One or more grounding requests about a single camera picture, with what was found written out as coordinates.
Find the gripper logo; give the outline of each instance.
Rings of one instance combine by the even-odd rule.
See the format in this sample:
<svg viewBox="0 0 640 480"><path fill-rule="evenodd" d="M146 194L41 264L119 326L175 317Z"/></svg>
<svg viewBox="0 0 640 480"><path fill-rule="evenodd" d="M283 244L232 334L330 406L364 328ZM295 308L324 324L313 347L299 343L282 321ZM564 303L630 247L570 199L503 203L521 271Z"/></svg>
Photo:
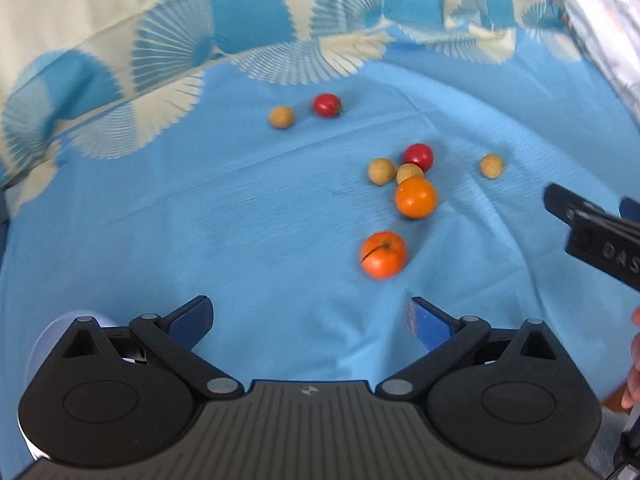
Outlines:
<svg viewBox="0 0 640 480"><path fill-rule="evenodd" d="M602 254L607 260L613 260L618 265L630 270L632 273L640 274L640 256L629 255L624 249L618 251L610 242L606 242L604 244Z"/></svg>

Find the red cherry tomato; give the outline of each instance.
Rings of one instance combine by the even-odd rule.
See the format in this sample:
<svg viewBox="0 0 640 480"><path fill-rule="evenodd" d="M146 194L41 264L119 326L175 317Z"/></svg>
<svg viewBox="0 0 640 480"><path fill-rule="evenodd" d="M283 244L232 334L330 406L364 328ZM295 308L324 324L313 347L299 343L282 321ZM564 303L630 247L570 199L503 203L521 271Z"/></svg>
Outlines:
<svg viewBox="0 0 640 480"><path fill-rule="evenodd" d="M433 150L426 144L412 144L402 156L403 164L415 164L423 171L429 171L433 166Z"/></svg>
<svg viewBox="0 0 640 480"><path fill-rule="evenodd" d="M342 102L337 95L320 94L314 99L313 108L321 117L337 117L342 111Z"/></svg>

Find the small tan fruit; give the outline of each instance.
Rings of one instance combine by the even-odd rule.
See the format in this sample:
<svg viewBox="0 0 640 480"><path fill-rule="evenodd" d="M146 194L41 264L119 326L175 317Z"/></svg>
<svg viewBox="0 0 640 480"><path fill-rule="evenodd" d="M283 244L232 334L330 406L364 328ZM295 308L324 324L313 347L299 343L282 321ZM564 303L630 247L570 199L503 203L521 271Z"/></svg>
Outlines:
<svg viewBox="0 0 640 480"><path fill-rule="evenodd" d="M376 158L369 164L369 178L378 186L384 186L395 176L396 165L388 158Z"/></svg>
<svg viewBox="0 0 640 480"><path fill-rule="evenodd" d="M487 178L498 178L504 171L504 161L498 155L485 155L480 161L480 171Z"/></svg>
<svg viewBox="0 0 640 480"><path fill-rule="evenodd" d="M271 126L284 130L289 128L296 120L296 115L288 106L277 106L269 114Z"/></svg>
<svg viewBox="0 0 640 480"><path fill-rule="evenodd" d="M402 181L407 180L410 176L424 176L424 173L415 164L403 164L396 173L396 182L402 184Z"/></svg>

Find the white and blue curtain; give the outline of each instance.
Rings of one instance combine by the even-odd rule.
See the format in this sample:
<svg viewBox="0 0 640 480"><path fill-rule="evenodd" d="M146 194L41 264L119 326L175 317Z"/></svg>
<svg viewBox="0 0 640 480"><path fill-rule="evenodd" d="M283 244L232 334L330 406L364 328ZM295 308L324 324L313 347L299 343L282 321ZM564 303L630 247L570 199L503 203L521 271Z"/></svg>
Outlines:
<svg viewBox="0 0 640 480"><path fill-rule="evenodd" d="M502 63L519 34L581 58L561 0L16 1L0 0L0 184L35 168L20 202L55 175L58 139L85 156L125 156L190 111L214 63L313 84L356 73L394 43ZM42 23L26 41L30 13Z"/></svg>

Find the black tool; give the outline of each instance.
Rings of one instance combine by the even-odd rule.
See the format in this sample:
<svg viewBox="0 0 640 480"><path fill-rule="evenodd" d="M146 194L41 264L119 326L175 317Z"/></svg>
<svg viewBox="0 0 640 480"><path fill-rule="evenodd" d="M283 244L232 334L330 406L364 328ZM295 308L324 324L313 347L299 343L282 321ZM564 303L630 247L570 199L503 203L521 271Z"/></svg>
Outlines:
<svg viewBox="0 0 640 480"><path fill-rule="evenodd" d="M375 392L365 381L245 392L188 349L203 323L189 323L186 345L169 335L185 316L212 317L202 296L127 328L76 319L20 402L40 458L20 478L594 478L581 461L599 403L544 322L494 330L412 301L446 330Z"/></svg>
<svg viewBox="0 0 640 480"><path fill-rule="evenodd" d="M571 226L566 252L640 292L640 204L620 203L619 218L571 191L551 184L545 190L546 209ZM609 480L640 476L640 404L636 402L615 453Z"/></svg>
<svg viewBox="0 0 640 480"><path fill-rule="evenodd" d="M545 190L546 210L571 227L566 252L640 290L640 224L610 215L558 184ZM621 209L632 209L630 199Z"/></svg>

